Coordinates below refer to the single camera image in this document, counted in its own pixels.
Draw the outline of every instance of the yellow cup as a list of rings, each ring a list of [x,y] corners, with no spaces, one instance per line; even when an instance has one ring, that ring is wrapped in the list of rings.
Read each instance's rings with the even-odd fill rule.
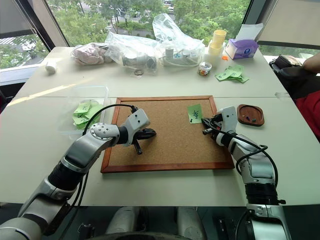
[[[211,48],[219,49],[226,39],[227,32],[225,30],[215,30],[213,32],[212,43],[210,45]]]

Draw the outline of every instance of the red clothing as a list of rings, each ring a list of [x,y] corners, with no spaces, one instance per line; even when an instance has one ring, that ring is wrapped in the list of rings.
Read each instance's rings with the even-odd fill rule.
[[[295,104],[320,141],[320,91],[296,99]]]

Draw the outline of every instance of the small jar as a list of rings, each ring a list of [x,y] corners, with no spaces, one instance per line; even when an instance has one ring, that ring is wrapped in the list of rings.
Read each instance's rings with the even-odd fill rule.
[[[207,61],[203,61],[199,64],[199,67],[198,67],[198,73],[201,75],[201,76],[207,76],[210,72],[212,68],[212,65],[210,62],[207,62]]]

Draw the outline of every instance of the person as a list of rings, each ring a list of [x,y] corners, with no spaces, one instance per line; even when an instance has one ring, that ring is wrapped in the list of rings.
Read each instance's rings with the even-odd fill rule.
[[[312,73],[320,73],[320,52],[308,58],[302,67]],[[312,76],[307,80],[308,94],[295,99],[295,104],[320,142],[320,76]]]

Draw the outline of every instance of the wooden frame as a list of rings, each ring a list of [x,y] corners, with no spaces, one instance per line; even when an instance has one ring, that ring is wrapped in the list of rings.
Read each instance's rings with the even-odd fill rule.
[[[212,113],[217,112],[214,97],[205,96],[170,96],[170,97],[118,97],[116,104],[122,102],[138,102],[138,101],[172,101],[172,100],[209,100]],[[114,109],[112,124],[116,124],[118,120],[120,107]],[[223,149],[225,161],[222,162],[197,162],[197,163],[164,163],[164,164],[137,164],[137,165],[113,165],[109,166],[112,148],[108,148],[103,157],[101,165],[101,173],[119,173],[119,172],[145,172],[145,171],[170,171],[170,170],[203,170],[203,169],[233,169],[234,163],[227,148]]]

